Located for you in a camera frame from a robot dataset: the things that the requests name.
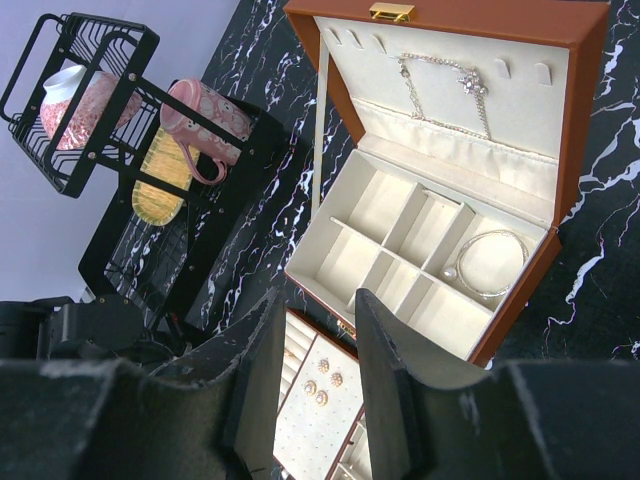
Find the earring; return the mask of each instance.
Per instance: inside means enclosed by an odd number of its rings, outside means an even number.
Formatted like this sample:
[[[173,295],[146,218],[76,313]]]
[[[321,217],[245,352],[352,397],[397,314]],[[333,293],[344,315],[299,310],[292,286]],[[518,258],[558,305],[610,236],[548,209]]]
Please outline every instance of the earring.
[[[324,390],[320,390],[318,395],[316,395],[316,403],[319,407],[324,407],[327,403],[329,403],[329,395]]]
[[[302,388],[304,389],[304,393],[307,394],[308,397],[311,397],[316,394],[317,386],[316,382],[309,380],[305,383]]]
[[[343,383],[343,379],[340,373],[335,372],[331,374],[331,385],[338,388],[340,385],[342,385],[342,383]]]
[[[327,373],[329,371],[329,360],[323,358],[318,362],[318,371],[320,373]]]

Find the jewelry box lid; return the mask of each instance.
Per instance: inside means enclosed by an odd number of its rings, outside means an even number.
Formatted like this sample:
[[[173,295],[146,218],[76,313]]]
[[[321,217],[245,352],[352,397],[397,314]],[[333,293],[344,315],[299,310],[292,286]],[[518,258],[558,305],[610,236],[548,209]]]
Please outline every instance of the jewelry box lid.
[[[483,175],[505,186],[498,204],[531,201],[557,226],[576,200],[608,8],[290,0],[285,11],[316,69],[324,39],[328,93],[359,147]]]

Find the pink mug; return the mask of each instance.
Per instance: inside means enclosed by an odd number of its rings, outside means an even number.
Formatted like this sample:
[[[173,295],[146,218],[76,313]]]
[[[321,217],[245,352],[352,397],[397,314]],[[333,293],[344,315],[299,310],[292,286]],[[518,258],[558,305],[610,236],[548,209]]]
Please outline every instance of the pink mug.
[[[197,111],[203,117],[222,127],[234,137],[246,140],[251,134],[251,119],[222,95],[214,92],[199,80],[186,79],[176,82],[169,94]],[[166,104],[160,108],[160,124],[173,137],[184,154],[193,178],[206,185],[215,185],[227,176],[227,167],[238,161],[240,150],[223,141],[206,128],[188,119]],[[218,166],[215,180],[207,180],[196,168],[189,145],[211,157]]]

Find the dish rack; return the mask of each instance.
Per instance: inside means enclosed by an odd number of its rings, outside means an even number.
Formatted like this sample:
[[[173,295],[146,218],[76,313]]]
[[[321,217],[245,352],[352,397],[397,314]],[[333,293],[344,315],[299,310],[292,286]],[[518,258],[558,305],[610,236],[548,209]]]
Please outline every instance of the dish rack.
[[[57,39],[24,110],[9,116],[5,113],[7,101],[45,24],[55,25]],[[281,141],[282,127],[262,110],[229,98],[254,120],[250,137],[242,141],[148,81],[143,73],[158,43],[158,35],[141,24],[80,13],[43,15],[0,98],[0,116],[9,122],[9,131],[25,154],[63,195],[78,198],[96,165],[118,173],[117,192],[80,262],[80,273],[95,295],[125,295],[145,310],[148,321],[150,316],[157,320],[163,315],[181,321],[237,217],[258,187],[266,164]],[[39,115],[46,93],[43,83],[71,62],[84,65],[87,71],[56,133],[49,139]],[[110,72],[118,78],[110,101],[84,148],[57,150],[96,71]],[[142,97],[142,106],[129,122],[116,128],[134,92]],[[160,126],[163,103],[241,150],[236,166],[222,184],[205,186],[192,182],[184,190],[140,171]],[[209,178],[215,176],[215,164],[204,155],[200,157],[201,173]],[[144,224],[131,206],[136,181],[182,198],[184,213],[165,227]],[[141,251],[152,250],[145,258],[145,266],[140,258],[132,258],[135,252],[127,251],[131,242],[143,246]],[[147,270],[154,270],[162,278],[142,281],[140,275]]]

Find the brown leather jewelry box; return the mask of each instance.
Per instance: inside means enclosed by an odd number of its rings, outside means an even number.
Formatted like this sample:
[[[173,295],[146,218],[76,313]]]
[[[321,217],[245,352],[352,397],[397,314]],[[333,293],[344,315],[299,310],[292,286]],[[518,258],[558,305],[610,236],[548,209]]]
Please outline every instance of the brown leather jewelry box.
[[[355,352],[300,313],[286,315],[274,457],[289,478],[371,479]]]
[[[357,143],[286,274],[348,329],[355,291],[368,288],[485,365],[560,251],[608,5],[291,0],[285,10],[319,69],[318,104],[326,87]]]

